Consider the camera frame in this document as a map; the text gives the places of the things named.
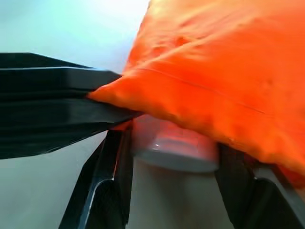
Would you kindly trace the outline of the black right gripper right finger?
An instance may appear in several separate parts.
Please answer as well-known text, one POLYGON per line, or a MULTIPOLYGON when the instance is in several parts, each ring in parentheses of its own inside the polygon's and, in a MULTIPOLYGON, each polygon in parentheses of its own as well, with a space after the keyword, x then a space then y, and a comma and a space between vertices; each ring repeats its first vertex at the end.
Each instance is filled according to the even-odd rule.
POLYGON ((305 177, 219 144, 215 177, 234 229, 305 229, 305 177))

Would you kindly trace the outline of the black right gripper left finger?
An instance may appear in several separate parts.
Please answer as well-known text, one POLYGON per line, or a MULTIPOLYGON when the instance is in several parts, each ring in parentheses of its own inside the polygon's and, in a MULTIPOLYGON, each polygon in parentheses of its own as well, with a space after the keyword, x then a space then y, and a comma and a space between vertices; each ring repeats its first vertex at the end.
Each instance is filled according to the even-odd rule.
POLYGON ((107 132, 84 164, 58 229, 125 229, 129 220, 132 124, 107 132))

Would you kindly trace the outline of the white tube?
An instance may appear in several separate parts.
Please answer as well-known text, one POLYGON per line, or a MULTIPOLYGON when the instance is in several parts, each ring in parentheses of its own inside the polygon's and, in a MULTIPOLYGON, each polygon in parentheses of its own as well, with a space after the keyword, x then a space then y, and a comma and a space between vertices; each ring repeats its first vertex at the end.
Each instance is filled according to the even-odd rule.
POLYGON ((215 178, 216 143, 148 115, 133 123, 127 229, 234 229, 215 178))

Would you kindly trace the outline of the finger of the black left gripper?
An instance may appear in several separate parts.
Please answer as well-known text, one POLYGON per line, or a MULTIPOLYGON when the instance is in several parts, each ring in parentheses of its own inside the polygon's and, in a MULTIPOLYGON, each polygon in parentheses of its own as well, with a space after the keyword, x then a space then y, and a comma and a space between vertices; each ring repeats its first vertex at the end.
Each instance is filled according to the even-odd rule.
POLYGON ((0 159, 46 154, 140 115, 83 94, 0 93, 0 159))
POLYGON ((88 94, 118 80, 109 70, 34 53, 0 53, 0 94, 88 94))

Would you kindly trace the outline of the orange pouch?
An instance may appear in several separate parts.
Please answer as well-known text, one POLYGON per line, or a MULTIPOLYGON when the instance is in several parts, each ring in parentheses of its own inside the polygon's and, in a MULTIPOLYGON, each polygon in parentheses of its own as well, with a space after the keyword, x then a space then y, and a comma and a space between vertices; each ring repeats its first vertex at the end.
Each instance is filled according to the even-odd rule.
POLYGON ((89 97, 276 163, 305 189, 305 0, 150 0, 122 77, 89 97))

